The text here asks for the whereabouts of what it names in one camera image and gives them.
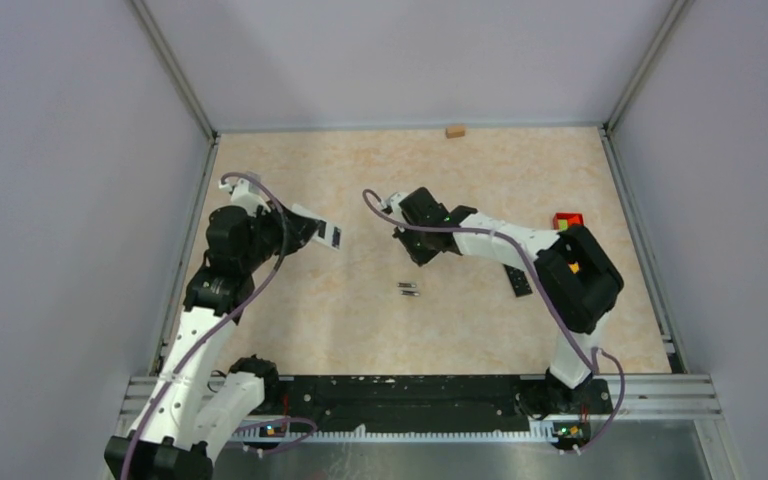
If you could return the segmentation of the white remote control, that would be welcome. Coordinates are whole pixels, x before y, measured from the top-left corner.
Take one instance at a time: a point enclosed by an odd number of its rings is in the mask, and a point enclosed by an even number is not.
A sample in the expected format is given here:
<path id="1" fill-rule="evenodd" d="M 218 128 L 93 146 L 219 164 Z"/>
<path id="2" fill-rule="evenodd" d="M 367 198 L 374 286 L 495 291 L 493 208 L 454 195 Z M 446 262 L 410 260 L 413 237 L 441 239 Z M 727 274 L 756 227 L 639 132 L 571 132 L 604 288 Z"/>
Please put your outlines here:
<path id="1" fill-rule="evenodd" d="M 342 228 L 340 226 L 300 204 L 293 204 L 290 210 L 301 217 L 315 221 L 316 228 L 312 237 L 313 241 L 334 251 L 341 249 Z"/>

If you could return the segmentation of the black remote control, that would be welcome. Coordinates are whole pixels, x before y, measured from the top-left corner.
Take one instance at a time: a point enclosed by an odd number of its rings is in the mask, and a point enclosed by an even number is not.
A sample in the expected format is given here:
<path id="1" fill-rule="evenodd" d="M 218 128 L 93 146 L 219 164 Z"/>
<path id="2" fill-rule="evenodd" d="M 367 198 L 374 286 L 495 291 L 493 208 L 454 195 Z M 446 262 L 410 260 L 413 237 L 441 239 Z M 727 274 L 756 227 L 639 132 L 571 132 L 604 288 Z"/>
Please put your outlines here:
<path id="1" fill-rule="evenodd" d="M 530 296 L 533 293 L 528 277 L 523 270 L 504 265 L 504 270 L 516 298 Z"/>

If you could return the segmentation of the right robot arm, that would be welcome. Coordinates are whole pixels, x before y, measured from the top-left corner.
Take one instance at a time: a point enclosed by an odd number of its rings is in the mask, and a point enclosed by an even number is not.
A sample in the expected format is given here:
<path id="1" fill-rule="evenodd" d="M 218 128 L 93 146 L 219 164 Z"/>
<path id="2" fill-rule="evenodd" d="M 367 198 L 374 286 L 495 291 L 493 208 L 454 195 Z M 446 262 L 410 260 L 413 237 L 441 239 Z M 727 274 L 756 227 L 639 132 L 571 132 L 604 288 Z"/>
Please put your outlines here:
<path id="1" fill-rule="evenodd" d="M 398 239 L 419 266 L 441 253 L 481 257 L 527 274 L 561 333 L 547 374 L 549 404 L 572 412 L 587 397 L 585 381 L 604 323 L 624 280 L 591 231 L 583 225 L 537 230 L 495 219 L 469 206 L 452 210 L 420 187 L 384 200 L 383 213 L 397 222 Z"/>

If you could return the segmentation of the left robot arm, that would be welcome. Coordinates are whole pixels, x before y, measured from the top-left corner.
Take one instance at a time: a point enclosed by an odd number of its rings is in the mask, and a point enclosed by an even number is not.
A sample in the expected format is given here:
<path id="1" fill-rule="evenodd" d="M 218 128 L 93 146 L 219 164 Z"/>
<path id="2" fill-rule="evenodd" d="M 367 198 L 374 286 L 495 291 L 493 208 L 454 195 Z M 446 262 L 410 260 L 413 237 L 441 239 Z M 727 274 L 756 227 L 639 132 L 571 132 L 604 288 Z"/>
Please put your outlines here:
<path id="1" fill-rule="evenodd" d="M 224 206 L 209 216 L 208 247 L 186 287 L 177 332 L 142 411 L 104 459 L 117 479 L 209 479 L 244 418 L 279 404 L 280 386 L 262 373 L 231 373 L 209 401 L 213 365 L 243 310 L 263 291 L 253 275 L 327 232 L 324 220 L 268 202 Z"/>

